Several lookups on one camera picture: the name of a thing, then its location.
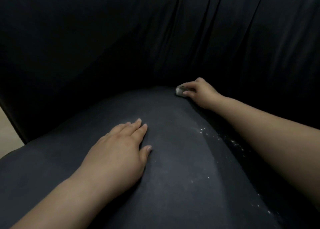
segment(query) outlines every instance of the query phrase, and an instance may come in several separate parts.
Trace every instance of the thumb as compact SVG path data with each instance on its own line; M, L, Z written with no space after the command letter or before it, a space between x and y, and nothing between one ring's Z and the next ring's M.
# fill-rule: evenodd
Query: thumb
M146 165L146 161L148 160L148 156L150 154L152 150L152 146L151 145L147 145L144 146L140 151L139 151L139 155L140 155L140 160L143 162L143 166Z
M190 91L190 90L184 91L183 94L186 95L187 97L190 97L191 99L193 99L196 95L194 91Z

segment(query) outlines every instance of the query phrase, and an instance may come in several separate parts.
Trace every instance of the finger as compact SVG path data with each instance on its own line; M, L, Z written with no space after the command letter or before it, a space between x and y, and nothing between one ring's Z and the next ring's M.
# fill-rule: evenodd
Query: finger
M184 91L183 94L187 97L190 97L191 99L193 99L196 95L194 91L190 91L190 90Z
M148 160L148 156L150 154L152 150L152 146L151 145L147 145L144 146L140 151L139 151L139 156L140 156L140 160L143 164L143 167L146 166L147 160Z
M120 132L121 134L130 136L133 134L134 131L136 131L138 128L141 126L141 119L138 118L136 122L126 126L122 131Z
M203 82L203 81L205 81L205 80L203 78L201 78L201 77L196 79L196 82Z
M118 125L115 126L112 130L110 130L110 132L107 133L106 135L117 134L117 133L119 133L121 130L123 130L126 126L128 126L128 125L130 125L130 124L131 124L130 122L118 124Z
M142 125L141 128L134 131L134 133L131 135L131 137L133 137L138 142L138 144L140 144L143 140L143 137L146 134L147 129L148 129L147 124L144 124L144 125Z
M187 87L189 89L196 89L198 86L198 83L195 81L192 81L192 82L184 83L184 84L182 84L182 86Z

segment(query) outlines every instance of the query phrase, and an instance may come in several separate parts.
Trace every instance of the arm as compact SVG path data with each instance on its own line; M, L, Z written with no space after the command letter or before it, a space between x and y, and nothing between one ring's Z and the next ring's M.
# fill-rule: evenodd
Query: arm
M141 119L119 124L90 149L81 166L12 229L86 228L111 200L142 176L151 146L139 150L147 131Z
M226 119L270 166L320 203L320 130L224 97L202 78L183 85L195 90L186 96Z

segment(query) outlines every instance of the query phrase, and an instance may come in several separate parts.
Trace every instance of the black sofa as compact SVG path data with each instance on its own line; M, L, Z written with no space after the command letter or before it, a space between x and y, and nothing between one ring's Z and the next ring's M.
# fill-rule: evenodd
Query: black sofa
M145 174L90 228L315 228L303 195L174 88L203 77L320 128L319 2L0 0L0 104L26 144L0 159L0 228L138 117Z

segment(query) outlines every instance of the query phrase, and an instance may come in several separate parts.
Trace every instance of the hand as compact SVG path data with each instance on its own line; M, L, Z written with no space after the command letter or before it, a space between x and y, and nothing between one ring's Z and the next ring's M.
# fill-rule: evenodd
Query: hand
M213 110L216 102L223 97L202 78L182 85L189 89L194 89L194 91L185 91L183 94L190 97L198 106L205 109Z
M139 150L147 131L146 124L140 126L141 119L115 126L90 149L73 177L92 183L106 202L132 187L141 178L152 150L151 146Z

